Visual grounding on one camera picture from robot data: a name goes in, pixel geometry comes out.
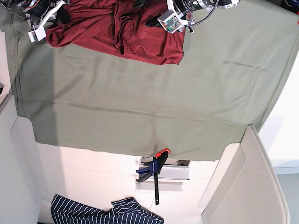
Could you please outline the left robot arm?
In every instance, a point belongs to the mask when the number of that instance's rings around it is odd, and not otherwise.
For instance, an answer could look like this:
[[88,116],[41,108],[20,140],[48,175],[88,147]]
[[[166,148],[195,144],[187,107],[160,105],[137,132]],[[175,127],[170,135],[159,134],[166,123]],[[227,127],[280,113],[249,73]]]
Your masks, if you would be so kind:
[[[167,0],[167,11],[145,22],[146,27],[163,28],[168,33],[180,32],[189,28],[194,33],[194,26],[206,21],[215,9],[230,9],[239,5],[238,0]],[[206,10],[209,14],[199,22],[193,19],[193,12]]]

